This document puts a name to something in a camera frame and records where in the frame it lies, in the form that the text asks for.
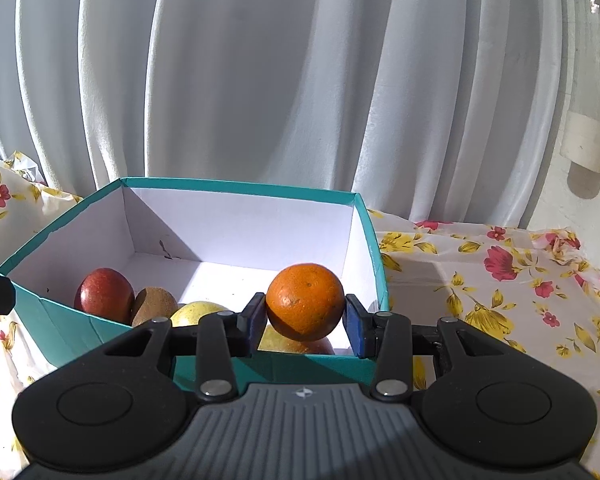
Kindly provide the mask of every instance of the curtain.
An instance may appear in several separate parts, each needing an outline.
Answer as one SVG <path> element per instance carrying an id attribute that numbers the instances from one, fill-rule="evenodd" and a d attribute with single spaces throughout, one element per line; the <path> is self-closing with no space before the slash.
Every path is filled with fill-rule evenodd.
<path id="1" fill-rule="evenodd" d="M 560 0 L 0 0 L 0 157 L 360 192 L 517 225 L 555 107 Z"/>

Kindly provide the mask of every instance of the white wall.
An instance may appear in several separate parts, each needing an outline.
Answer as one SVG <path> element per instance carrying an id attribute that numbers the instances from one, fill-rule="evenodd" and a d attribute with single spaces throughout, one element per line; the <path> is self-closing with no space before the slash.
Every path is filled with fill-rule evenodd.
<path id="1" fill-rule="evenodd" d="M 536 193 L 522 227 L 527 222 L 531 230 L 571 227 L 592 264 L 600 267 L 600 175 L 573 164 L 559 153 L 573 79 L 573 0 L 562 0 L 562 20 L 560 91 Z"/>

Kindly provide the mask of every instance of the floral tablecloth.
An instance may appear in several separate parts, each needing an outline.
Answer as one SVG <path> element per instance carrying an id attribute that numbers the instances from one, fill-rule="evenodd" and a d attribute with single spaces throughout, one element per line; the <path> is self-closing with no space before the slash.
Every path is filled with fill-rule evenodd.
<path id="1" fill-rule="evenodd" d="M 44 186 L 22 154 L 0 161 L 0 263 L 80 200 Z M 478 224 L 413 223 L 369 211 L 392 310 L 415 324 L 450 314 L 571 376 L 598 407 L 582 463 L 600 479 L 600 271 L 567 230 L 528 232 Z M 26 465 L 11 407 L 52 370 L 13 312 L 0 317 L 0 480 Z M 435 380 L 414 357 L 414 386 Z"/>

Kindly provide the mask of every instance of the tablecloth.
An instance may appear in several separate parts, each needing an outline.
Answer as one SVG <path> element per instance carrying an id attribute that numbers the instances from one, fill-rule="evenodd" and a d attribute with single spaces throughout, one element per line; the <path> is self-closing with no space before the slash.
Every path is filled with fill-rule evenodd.
<path id="1" fill-rule="evenodd" d="M 0 161 L 0 262 L 80 200 L 36 182 L 32 164 L 21 154 Z M 598 427 L 582 463 L 600 479 L 600 270 L 577 236 L 369 213 L 392 310 L 416 324 L 456 316 L 590 392 Z M 26 464 L 11 427 L 13 402 L 51 370 L 17 314 L 0 317 L 0 480 Z M 414 357 L 414 386 L 434 380 L 430 362 Z"/>

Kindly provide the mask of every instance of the teal box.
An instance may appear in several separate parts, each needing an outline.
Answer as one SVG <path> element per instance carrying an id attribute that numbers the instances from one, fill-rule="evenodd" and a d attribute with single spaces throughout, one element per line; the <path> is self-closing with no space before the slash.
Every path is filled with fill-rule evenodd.
<path id="1" fill-rule="evenodd" d="M 213 301 L 241 311 L 285 267 L 331 269 L 370 311 L 388 310 L 382 261 L 360 195 L 333 190 L 179 178 L 122 178 L 85 198 L 0 266 L 16 287 L 16 312 L 56 367 L 130 330 L 72 308 L 84 277 L 121 272 L 136 293 L 161 286 L 179 303 Z M 369 383 L 374 364 L 350 354 L 340 324 L 335 356 L 257 352 L 234 359 L 251 381 Z M 195 358 L 175 379 L 192 387 Z"/>

